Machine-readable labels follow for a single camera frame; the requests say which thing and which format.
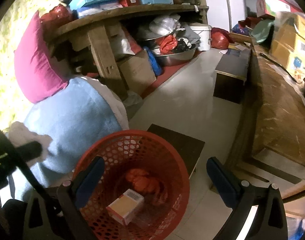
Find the metal basin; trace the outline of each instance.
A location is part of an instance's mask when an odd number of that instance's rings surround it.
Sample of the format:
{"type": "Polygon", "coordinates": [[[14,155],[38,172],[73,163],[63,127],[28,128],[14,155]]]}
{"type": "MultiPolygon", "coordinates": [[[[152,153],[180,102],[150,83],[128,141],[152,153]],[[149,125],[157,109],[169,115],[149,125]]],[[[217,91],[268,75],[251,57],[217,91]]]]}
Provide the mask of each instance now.
{"type": "Polygon", "coordinates": [[[170,54],[170,55],[155,55],[155,59],[160,64],[160,66],[176,66],[190,61],[196,51],[196,46],[193,44],[190,50],[170,54]]]}

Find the white floor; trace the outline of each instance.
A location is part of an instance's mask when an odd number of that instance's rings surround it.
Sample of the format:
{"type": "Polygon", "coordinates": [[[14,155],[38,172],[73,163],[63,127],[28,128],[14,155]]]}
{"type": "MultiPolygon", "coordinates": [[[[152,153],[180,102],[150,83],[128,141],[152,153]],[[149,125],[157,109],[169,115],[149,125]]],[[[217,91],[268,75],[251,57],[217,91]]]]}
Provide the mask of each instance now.
{"type": "Polygon", "coordinates": [[[206,161],[225,162],[239,122],[241,106],[213,97],[214,69],[222,54],[203,52],[149,95],[130,120],[131,129],[147,130],[154,123],[205,142],[196,173],[190,179],[186,213],[167,240],[208,240],[220,230],[231,209],[209,190],[206,161]]]}

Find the wooden table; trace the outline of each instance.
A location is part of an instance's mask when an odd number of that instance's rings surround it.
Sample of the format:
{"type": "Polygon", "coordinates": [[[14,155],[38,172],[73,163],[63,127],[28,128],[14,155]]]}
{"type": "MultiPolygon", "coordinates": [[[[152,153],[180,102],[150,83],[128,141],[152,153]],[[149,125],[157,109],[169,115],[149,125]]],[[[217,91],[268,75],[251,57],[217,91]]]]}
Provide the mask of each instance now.
{"type": "Polygon", "coordinates": [[[240,123],[225,166],[257,186],[281,191],[305,180],[305,106],[254,45],[240,123]]]}
{"type": "MultiPolygon", "coordinates": [[[[207,23],[208,6],[198,6],[203,23],[207,23]]],[[[114,31],[114,26],[121,19],[148,15],[179,13],[195,11],[193,5],[150,4],[117,8],[89,15],[82,19],[65,24],[45,37],[51,51],[64,41],[70,41],[75,51],[90,47],[94,62],[106,85],[121,99],[126,98],[127,92],[121,79],[108,35],[114,31]]]]}

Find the mesh basket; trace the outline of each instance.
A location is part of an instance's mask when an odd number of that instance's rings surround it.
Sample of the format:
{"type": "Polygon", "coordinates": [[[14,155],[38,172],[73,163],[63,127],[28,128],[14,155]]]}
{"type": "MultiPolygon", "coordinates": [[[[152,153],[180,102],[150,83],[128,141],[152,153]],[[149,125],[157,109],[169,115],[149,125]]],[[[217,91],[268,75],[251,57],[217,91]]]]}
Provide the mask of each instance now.
{"type": "Polygon", "coordinates": [[[86,169],[95,156],[102,156],[105,160],[105,172],[87,205],[80,211],[98,239],[166,238],[182,219],[189,198],[187,169],[174,147],[146,131],[113,133],[96,142],[83,155],[74,177],[86,169]],[[124,227],[108,215],[106,207],[129,188],[125,183],[125,173],[131,168],[144,168],[162,179],[169,196],[160,207],[145,203],[136,220],[124,227]]]}

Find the blue plastic bag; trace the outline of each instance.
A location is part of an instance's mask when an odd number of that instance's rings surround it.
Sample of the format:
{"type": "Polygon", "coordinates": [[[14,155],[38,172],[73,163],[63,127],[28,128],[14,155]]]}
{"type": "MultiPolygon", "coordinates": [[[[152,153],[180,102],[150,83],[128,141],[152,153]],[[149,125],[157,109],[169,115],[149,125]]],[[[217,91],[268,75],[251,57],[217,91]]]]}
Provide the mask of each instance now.
{"type": "Polygon", "coordinates": [[[155,76],[159,76],[162,74],[163,72],[163,69],[160,67],[160,65],[157,63],[153,53],[151,52],[150,49],[148,49],[148,47],[143,47],[143,49],[145,51],[147,51],[148,53],[148,59],[149,59],[149,62],[150,62],[150,65],[152,67],[152,70],[154,71],[155,73],[155,76]]]}

